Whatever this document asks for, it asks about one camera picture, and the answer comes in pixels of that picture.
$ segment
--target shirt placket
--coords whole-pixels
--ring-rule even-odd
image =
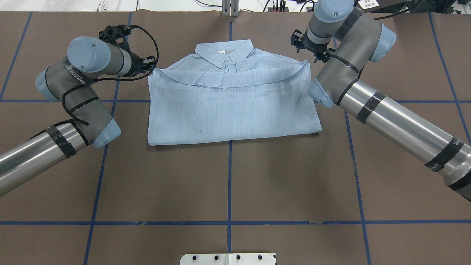
[[[236,63],[234,63],[230,56],[224,56],[224,64],[226,66],[226,72],[237,73]]]

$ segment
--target white label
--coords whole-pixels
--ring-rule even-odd
[[[97,12],[106,12],[108,10],[108,0],[98,2]]]
[[[360,0],[358,1],[358,4],[360,4],[363,9],[374,8],[380,5],[376,0]]]

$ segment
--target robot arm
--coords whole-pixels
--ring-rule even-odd
[[[67,55],[36,78],[40,93],[50,101],[61,101],[72,119],[51,126],[0,155],[0,196],[88,145],[100,148],[121,135],[118,124],[90,86],[101,80],[115,80],[97,79],[101,75],[134,77],[147,73],[122,79],[131,81],[152,72],[156,59],[142,59],[129,49],[125,36],[133,28],[142,29],[133,25],[108,26],[100,32],[99,39],[75,38]]]
[[[327,44],[342,41],[337,50]],[[415,156],[443,176],[444,183],[471,201],[471,148],[357,79],[367,61],[377,62],[396,35],[353,7],[353,0],[319,0],[304,35],[295,31],[292,45],[314,52],[326,62],[308,94],[331,108],[334,104]]]

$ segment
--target metal bracket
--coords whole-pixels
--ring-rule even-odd
[[[180,265],[276,265],[274,253],[185,254]]]
[[[239,16],[239,0],[222,0],[222,16],[238,17]]]

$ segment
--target brown table surface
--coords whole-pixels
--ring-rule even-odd
[[[140,25],[159,44],[160,68],[197,43],[241,39],[312,61],[290,46],[310,16],[2,12],[0,153],[68,119],[34,79],[77,36]],[[471,16],[404,14],[383,22],[398,40],[382,61],[366,65],[362,80],[469,143]],[[139,31],[129,42],[142,57],[154,54]],[[322,66],[311,64],[312,75]],[[218,252],[271,252],[290,265],[470,263],[471,204],[338,107],[316,104],[319,134],[151,147],[147,80],[94,89],[121,137],[0,198],[0,264],[177,265],[184,253]]]

